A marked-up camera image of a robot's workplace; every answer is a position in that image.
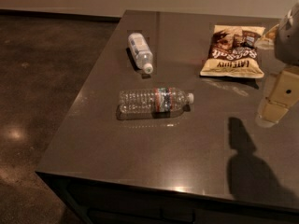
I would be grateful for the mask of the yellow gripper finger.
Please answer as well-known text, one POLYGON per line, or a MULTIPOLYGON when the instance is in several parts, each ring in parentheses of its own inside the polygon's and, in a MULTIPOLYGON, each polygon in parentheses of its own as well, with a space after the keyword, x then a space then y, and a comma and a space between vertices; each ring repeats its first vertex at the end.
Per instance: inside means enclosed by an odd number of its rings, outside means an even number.
POLYGON ((299 102, 299 67, 287 65, 278 74, 270 74, 265 83, 256 122, 270 128, 278 124, 299 102))
POLYGON ((257 49, 273 49, 275 47, 278 24, 269 30, 265 30, 264 27, 255 27, 254 31, 259 35, 254 43, 257 49))

